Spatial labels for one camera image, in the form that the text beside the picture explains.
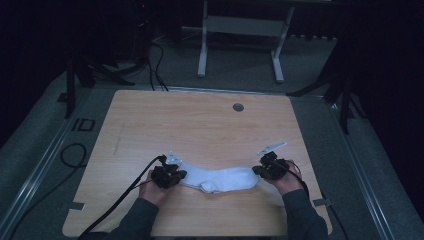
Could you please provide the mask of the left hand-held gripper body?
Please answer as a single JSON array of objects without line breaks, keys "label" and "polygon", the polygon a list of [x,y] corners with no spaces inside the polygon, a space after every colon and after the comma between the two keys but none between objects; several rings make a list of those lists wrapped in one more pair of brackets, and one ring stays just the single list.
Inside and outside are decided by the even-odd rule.
[{"label": "left hand-held gripper body", "polygon": [[179,166],[177,164],[168,164],[166,162],[167,157],[165,155],[161,155],[156,157],[161,165],[155,166],[151,177],[154,183],[160,188],[169,189],[172,186],[173,178],[177,177],[177,171],[179,171]]}]

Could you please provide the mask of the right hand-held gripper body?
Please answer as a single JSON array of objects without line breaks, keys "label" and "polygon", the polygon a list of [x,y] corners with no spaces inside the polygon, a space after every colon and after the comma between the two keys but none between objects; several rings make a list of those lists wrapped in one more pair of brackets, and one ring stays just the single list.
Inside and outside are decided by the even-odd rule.
[{"label": "right hand-held gripper body", "polygon": [[257,153],[260,156],[259,166],[262,166],[269,174],[270,180],[281,179],[289,170],[288,164],[283,158],[278,158],[275,151],[286,145],[286,142],[266,145],[265,148]]}]

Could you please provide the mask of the person's right hand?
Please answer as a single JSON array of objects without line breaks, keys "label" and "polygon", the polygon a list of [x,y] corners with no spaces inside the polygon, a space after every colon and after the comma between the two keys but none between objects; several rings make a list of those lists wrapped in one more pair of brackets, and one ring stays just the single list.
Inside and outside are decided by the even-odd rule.
[{"label": "person's right hand", "polygon": [[303,186],[301,184],[302,175],[297,169],[293,160],[289,159],[286,161],[289,166],[289,172],[286,173],[279,180],[268,180],[268,183],[276,187],[281,196],[284,196],[287,193],[302,190]]}]

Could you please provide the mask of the person's left hand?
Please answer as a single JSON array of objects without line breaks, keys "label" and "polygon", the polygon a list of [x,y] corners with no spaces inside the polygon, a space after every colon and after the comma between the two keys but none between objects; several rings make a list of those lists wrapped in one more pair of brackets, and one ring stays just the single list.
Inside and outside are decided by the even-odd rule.
[{"label": "person's left hand", "polygon": [[139,186],[139,197],[160,207],[166,202],[171,190],[157,186],[152,180],[151,173],[152,170],[148,172],[147,178]]}]

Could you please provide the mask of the black metal stand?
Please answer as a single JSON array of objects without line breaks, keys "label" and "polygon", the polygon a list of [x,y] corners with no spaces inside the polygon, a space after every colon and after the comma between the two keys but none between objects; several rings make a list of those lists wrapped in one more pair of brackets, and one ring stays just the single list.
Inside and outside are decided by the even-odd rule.
[{"label": "black metal stand", "polygon": [[353,80],[355,78],[354,65],[357,63],[358,55],[353,45],[339,39],[326,60],[319,76],[315,82],[300,90],[287,93],[287,96],[301,97],[324,85],[329,85],[323,100],[329,104],[335,104],[341,99],[339,124],[345,134],[348,130],[348,117]]},{"label": "black metal stand", "polygon": [[89,73],[91,68],[120,85],[134,86],[134,83],[124,80],[118,73],[107,69],[87,56],[73,56],[66,63],[66,119],[71,117],[76,106],[75,77],[78,77],[83,86],[93,87],[95,84],[95,80]]}]

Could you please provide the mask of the dark equipment tower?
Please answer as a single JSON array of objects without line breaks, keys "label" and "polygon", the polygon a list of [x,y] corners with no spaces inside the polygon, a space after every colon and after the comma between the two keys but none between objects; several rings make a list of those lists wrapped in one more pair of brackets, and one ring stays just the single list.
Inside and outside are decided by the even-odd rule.
[{"label": "dark equipment tower", "polygon": [[154,6],[152,0],[132,0],[134,10],[135,56],[138,62],[148,59],[154,33]]}]

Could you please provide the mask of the metal floor rail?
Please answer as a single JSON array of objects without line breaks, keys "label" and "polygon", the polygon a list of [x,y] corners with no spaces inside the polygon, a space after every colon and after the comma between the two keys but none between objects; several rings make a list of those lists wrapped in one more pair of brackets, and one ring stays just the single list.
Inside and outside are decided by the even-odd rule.
[{"label": "metal floor rail", "polygon": [[44,94],[0,148],[0,240],[11,236],[91,93],[76,94],[70,115],[56,95]]},{"label": "metal floor rail", "polygon": [[366,175],[364,167],[353,145],[353,141],[350,135],[344,132],[341,124],[339,123],[341,108],[338,107],[336,103],[330,103],[327,107],[332,115],[333,122],[336,124],[337,129],[341,134],[342,142],[347,148],[349,163],[373,219],[376,230],[380,236],[380,240],[395,240],[391,227],[389,226],[383,209],[381,208],[381,204],[371,186],[369,178]]}]

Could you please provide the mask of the white metal table frame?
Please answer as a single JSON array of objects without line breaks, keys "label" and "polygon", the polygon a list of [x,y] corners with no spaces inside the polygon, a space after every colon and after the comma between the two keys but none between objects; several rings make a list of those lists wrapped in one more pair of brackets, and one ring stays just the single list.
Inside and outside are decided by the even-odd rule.
[{"label": "white metal table frame", "polygon": [[282,83],[284,81],[284,75],[280,56],[294,11],[294,7],[289,7],[284,20],[250,19],[210,15],[208,12],[208,0],[203,0],[201,28],[202,39],[197,75],[199,77],[204,77],[206,75],[208,57],[207,37],[209,33],[275,37],[279,40],[279,42],[276,48],[270,52],[270,55],[275,80],[277,83]]}]

